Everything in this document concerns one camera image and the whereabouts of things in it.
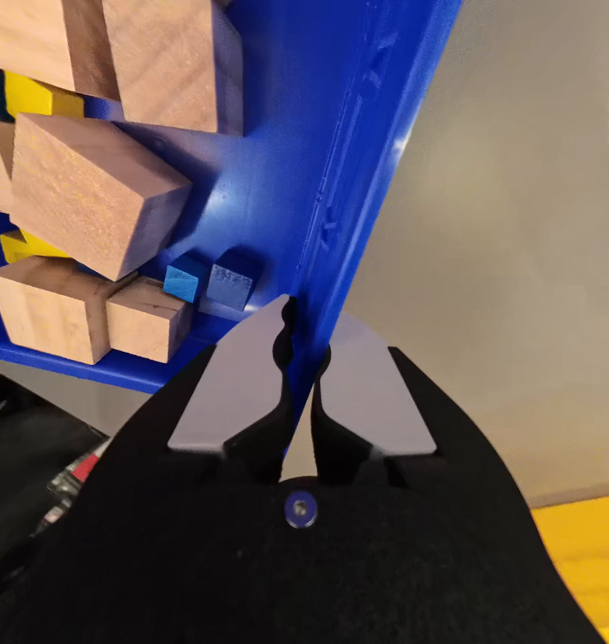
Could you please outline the blue plastic box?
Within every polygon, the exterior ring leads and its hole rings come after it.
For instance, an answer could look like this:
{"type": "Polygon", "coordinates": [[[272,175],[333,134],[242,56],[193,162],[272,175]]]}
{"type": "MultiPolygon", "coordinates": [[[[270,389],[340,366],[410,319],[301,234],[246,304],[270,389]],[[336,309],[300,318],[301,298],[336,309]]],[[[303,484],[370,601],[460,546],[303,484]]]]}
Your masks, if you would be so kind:
{"type": "Polygon", "coordinates": [[[461,1],[233,1],[244,137],[121,125],[194,183],[161,279],[191,253],[264,268],[244,314],[297,298],[292,392],[315,379],[461,1]]]}

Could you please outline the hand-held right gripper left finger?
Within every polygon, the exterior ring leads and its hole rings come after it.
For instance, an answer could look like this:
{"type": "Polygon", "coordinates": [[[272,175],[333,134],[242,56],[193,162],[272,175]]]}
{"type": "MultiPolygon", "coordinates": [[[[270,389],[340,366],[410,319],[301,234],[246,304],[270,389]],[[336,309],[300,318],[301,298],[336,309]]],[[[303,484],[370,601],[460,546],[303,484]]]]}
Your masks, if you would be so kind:
{"type": "Polygon", "coordinates": [[[276,482],[294,431],[289,366],[297,301],[279,296],[219,343],[170,436],[174,451],[242,463],[276,482]]]}

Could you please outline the pile of mixed wooden cubes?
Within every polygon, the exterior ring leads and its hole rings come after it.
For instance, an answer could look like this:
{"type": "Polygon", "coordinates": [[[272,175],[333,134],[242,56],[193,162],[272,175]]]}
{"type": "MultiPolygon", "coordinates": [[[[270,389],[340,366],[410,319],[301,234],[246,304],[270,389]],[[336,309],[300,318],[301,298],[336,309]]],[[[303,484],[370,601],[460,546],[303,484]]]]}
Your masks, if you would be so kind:
{"type": "Polygon", "coordinates": [[[244,133],[232,1],[0,1],[0,327],[23,350],[167,364],[193,295],[139,275],[193,182],[123,124],[244,133]],[[121,110],[91,117],[92,100],[121,110]]]}

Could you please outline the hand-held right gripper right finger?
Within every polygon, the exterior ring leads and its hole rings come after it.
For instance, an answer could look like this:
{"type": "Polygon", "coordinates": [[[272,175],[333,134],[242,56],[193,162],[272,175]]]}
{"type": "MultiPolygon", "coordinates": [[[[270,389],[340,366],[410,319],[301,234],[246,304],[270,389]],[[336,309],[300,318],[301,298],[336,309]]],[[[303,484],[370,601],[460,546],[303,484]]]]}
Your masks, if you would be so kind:
{"type": "Polygon", "coordinates": [[[325,484],[354,482],[369,461],[437,450],[387,343],[347,313],[337,321],[316,376],[311,436],[325,484]]]}

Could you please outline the yellow plastic box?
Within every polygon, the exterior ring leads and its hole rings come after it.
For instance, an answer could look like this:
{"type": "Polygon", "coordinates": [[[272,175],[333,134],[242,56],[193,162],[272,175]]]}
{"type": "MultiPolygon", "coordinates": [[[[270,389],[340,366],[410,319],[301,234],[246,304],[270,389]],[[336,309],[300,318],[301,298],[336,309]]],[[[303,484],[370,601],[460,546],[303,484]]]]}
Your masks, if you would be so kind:
{"type": "Polygon", "coordinates": [[[550,558],[609,643],[609,496],[532,511],[550,558]]]}

